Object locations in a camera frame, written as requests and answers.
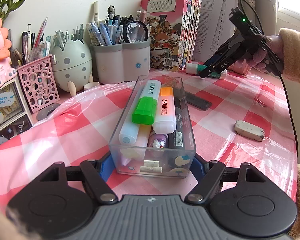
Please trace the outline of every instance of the checkered tablecloth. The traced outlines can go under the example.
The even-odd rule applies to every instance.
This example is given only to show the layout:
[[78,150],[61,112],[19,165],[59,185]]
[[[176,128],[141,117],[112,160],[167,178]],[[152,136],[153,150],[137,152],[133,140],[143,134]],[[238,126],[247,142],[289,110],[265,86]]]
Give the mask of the checkered tablecloth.
[[[212,102],[202,111],[189,105],[197,153],[227,166],[253,163],[295,200],[297,156],[287,101],[281,88],[254,74],[229,73],[225,80],[152,70],[151,75],[183,79],[186,91]],[[53,162],[79,165],[108,152],[108,142],[134,82],[102,85],[65,101],[46,120],[0,146],[0,207]],[[234,133],[236,120],[262,127],[266,137],[256,142]],[[123,194],[180,194],[196,184],[186,179],[164,179],[118,174],[107,181]]]

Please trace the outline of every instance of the orange highlighter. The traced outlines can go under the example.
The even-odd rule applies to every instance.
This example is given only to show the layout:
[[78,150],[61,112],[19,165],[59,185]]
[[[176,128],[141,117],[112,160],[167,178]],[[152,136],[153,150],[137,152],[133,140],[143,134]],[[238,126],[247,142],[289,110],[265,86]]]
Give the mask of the orange highlighter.
[[152,128],[157,134],[173,133],[177,128],[172,87],[162,87],[160,89]]

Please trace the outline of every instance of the magnifying glass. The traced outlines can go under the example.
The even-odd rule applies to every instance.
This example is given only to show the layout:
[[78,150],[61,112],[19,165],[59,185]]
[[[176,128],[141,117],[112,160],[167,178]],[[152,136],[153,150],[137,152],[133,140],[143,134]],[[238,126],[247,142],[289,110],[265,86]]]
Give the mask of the magnifying glass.
[[122,37],[125,43],[146,41],[148,35],[147,26],[141,21],[132,21],[123,27]]

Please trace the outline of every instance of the flower decoration on curtain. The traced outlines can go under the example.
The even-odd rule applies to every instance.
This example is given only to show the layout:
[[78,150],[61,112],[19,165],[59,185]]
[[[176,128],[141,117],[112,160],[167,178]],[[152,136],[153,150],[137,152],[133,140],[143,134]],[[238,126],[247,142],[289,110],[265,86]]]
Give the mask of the flower decoration on curtain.
[[256,6],[256,1],[255,0],[248,0],[249,4],[252,6],[252,7],[255,7]]

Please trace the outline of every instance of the small white cup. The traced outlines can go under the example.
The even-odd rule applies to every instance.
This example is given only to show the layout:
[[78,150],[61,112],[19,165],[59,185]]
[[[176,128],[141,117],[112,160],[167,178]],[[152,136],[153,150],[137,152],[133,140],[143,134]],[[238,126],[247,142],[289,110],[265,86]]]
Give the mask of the small white cup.
[[90,82],[90,83],[85,84],[83,86],[83,89],[84,89],[84,91],[87,91],[88,89],[97,87],[98,85],[100,85],[99,82]]

